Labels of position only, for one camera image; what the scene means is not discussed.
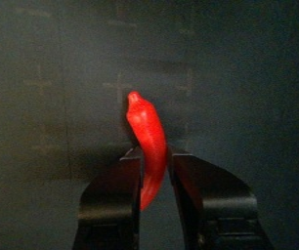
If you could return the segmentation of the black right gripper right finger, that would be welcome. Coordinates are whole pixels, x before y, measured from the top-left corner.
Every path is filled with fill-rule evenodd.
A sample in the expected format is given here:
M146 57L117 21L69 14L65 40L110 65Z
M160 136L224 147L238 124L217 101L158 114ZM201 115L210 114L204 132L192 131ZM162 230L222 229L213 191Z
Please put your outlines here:
M168 149L168 170L185 250L273 250L244 181L176 147Z

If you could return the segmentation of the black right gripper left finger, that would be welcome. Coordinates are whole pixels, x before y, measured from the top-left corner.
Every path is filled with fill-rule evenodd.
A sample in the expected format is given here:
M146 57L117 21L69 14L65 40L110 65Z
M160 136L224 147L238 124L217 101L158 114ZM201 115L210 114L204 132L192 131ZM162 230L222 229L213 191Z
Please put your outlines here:
M140 250L142 165L134 147L89 183L71 250Z

